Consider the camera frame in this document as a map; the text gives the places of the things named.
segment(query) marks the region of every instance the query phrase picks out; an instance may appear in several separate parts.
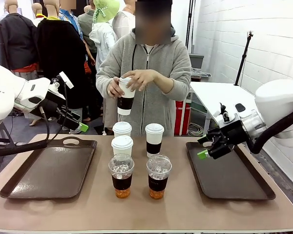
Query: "green hat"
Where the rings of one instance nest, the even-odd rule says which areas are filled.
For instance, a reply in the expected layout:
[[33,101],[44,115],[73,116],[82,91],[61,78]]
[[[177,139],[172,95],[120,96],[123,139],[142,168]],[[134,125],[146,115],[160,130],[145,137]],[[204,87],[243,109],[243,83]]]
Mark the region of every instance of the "green hat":
[[104,23],[113,19],[119,10],[119,0],[94,0],[96,10],[93,14],[94,23]]

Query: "white cup lid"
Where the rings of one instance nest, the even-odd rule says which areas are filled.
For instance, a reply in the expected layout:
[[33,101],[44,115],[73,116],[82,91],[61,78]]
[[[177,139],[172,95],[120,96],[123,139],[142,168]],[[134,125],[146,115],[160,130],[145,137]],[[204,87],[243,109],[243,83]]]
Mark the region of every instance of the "white cup lid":
[[128,84],[129,81],[131,81],[131,78],[130,77],[126,77],[126,78],[121,77],[119,81],[122,83]]
[[127,122],[117,122],[114,124],[113,126],[113,132],[116,132],[116,133],[119,133],[119,134],[122,134],[122,133],[129,133],[131,132],[132,130],[132,127],[130,125],[130,123],[127,123]]
[[117,136],[112,140],[112,147],[117,150],[126,150],[133,146],[133,140],[130,136]]
[[158,123],[150,123],[146,126],[146,132],[160,134],[164,132],[164,127]]

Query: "table leg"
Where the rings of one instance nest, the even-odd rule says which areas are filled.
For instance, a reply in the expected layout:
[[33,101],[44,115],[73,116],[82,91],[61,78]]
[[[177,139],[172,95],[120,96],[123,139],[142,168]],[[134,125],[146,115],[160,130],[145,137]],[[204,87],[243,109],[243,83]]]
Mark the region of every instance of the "table leg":
[[210,113],[207,111],[207,113],[206,113],[206,118],[205,118],[205,123],[204,123],[204,131],[203,131],[203,135],[205,135],[205,134],[207,133],[207,131],[209,130],[210,118],[211,118],[211,115],[210,115]]
[[185,118],[185,111],[186,111],[186,100],[187,98],[184,100],[184,103],[182,105],[182,113],[181,113],[181,123],[180,123],[180,130],[179,130],[179,135],[182,135],[182,128],[184,126],[184,118]]

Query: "brown serving tray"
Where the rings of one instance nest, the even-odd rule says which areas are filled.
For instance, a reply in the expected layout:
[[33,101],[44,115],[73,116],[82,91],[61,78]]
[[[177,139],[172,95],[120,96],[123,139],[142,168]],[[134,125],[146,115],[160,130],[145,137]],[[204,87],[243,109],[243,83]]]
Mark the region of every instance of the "brown serving tray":
[[218,159],[199,159],[205,150],[198,142],[187,142],[188,157],[198,187],[209,198],[230,200],[272,200],[275,193],[248,158],[235,147]]
[[1,189],[12,199],[72,198],[81,191],[97,141],[69,136],[35,150]]

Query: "cup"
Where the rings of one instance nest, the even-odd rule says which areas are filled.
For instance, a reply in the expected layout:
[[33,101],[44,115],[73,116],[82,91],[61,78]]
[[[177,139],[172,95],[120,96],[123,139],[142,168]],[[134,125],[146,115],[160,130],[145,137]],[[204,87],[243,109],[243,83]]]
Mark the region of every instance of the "cup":
[[117,113],[123,116],[130,115],[133,99],[136,93],[136,91],[131,91],[131,87],[126,87],[130,80],[130,77],[120,78],[119,80],[119,87],[125,94],[117,99]]
[[112,140],[112,147],[114,155],[116,154],[126,154],[131,156],[133,140],[130,136],[123,135],[117,136]]
[[117,154],[109,162],[108,168],[111,171],[115,195],[118,198],[129,196],[134,166],[131,156],[125,154]]
[[117,122],[113,126],[113,132],[115,137],[119,137],[122,135],[130,136],[132,127],[127,122]]
[[170,159],[165,155],[154,155],[147,161],[146,168],[150,197],[161,199],[164,196],[168,176],[172,168]]
[[146,153],[147,157],[159,154],[162,146],[164,127],[158,123],[146,126]]

